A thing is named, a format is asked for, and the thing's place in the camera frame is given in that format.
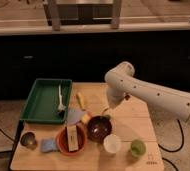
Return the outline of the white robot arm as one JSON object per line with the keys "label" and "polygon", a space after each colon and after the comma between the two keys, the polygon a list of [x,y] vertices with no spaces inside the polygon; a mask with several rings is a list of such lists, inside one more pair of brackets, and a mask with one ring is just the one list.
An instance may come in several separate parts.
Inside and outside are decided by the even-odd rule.
{"label": "white robot arm", "polygon": [[127,95],[157,105],[190,124],[190,93],[141,81],[133,77],[135,69],[121,62],[105,74],[106,95],[110,108],[117,107]]}

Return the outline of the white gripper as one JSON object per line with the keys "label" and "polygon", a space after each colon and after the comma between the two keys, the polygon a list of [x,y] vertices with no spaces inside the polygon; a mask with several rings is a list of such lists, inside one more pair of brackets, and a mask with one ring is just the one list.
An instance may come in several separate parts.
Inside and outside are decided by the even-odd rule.
{"label": "white gripper", "polygon": [[107,88],[106,96],[110,108],[116,108],[125,98],[125,93],[116,89]]}

